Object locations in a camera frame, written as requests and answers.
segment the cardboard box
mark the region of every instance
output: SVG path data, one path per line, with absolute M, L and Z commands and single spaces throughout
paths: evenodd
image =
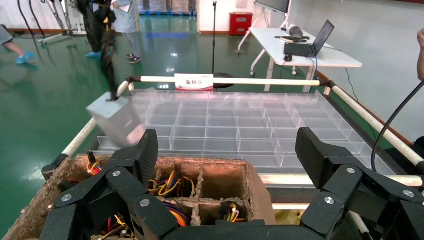
M 111 155 L 97 157 L 102 164 L 107 164 L 110 158 Z M 69 178 L 80 181 L 89 178 L 87 162 L 87 155 L 68 158 L 22 210 L 3 239 L 38 238 L 49 213 L 48 206 L 61 193 L 58 185 Z M 214 225 L 220 219 L 219 207 L 225 201 L 245 206 L 249 222 L 264 220 L 267 225 L 276 224 L 271 196 L 250 163 L 236 159 L 159 157 L 153 175 L 166 177 L 174 170 L 195 183 L 193 197 L 175 198 L 189 218 L 191 215 L 192 226 Z

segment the green floor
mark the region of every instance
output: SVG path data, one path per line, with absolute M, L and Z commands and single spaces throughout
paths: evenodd
M 128 43 L 120 37 L 114 57 L 116 78 L 128 75 L 173 76 L 212 71 L 212 36 L 197 34 L 196 19 L 188 16 L 141 18 L 142 63 L 130 65 Z M 149 33 L 188 33 L 187 38 L 150 38 Z M 254 38 L 237 55 L 241 37 L 216 37 L 215 72 L 250 78 L 250 67 L 262 50 Z M 41 48 L 32 39 L 15 40 L 23 49 L 39 54 L 33 64 L 16 65 L 16 56 L 0 47 L 0 236 L 12 226 L 45 182 L 41 168 L 51 163 L 90 119 L 85 107 L 107 90 L 99 61 L 86 59 L 85 37 L 69 38 Z M 256 78 L 265 78 L 269 57 L 256 65 Z M 302 79 L 290 69 L 274 68 L 273 78 Z M 138 84 L 137 88 L 158 84 Z M 262 85 L 238 85 L 233 92 L 262 92 Z M 272 86 L 273 92 L 299 91 L 299 87 Z M 361 126 L 368 126 L 349 111 Z

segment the metal screw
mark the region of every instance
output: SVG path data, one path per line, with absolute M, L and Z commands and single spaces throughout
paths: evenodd
M 346 171 L 347 171 L 348 173 L 350 173 L 350 174 L 354 174 L 354 173 L 356 173 L 355 169 L 350 168 L 350 167 L 346 168 Z
M 140 202 L 140 206 L 141 206 L 142 208 L 147 207 L 149 204 L 150 204 L 150 200 L 149 200 L 149 199 L 143 199 L 143 200 L 141 200 L 141 202 Z
M 324 197 L 324 201 L 327 204 L 330 204 L 330 205 L 333 205 L 334 204 L 334 199 L 332 197 L 329 197 L 329 196 Z
M 71 194 L 66 194 L 65 196 L 62 197 L 62 202 L 67 202 L 71 200 L 71 198 L 72 198 Z
M 112 176 L 114 176 L 114 177 L 118 177 L 119 175 L 121 175 L 121 171 L 114 171 L 112 173 Z
M 403 194 L 405 194 L 406 196 L 413 198 L 415 197 L 415 194 L 409 190 L 403 190 Z

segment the computer mouse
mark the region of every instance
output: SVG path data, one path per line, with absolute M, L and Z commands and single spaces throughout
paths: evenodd
M 291 62 L 293 60 L 293 56 L 291 54 L 286 54 L 284 57 L 284 61 Z

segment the laptop screen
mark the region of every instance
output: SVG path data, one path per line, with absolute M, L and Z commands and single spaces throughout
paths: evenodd
M 324 44 L 327 42 L 327 39 L 329 39 L 330 34 L 334 30 L 334 25 L 327 20 L 324 24 L 324 26 L 321 28 L 321 31 L 319 31 L 318 36 L 316 36 L 315 41 L 312 44 L 313 53 L 317 55 L 321 49 L 323 48 Z

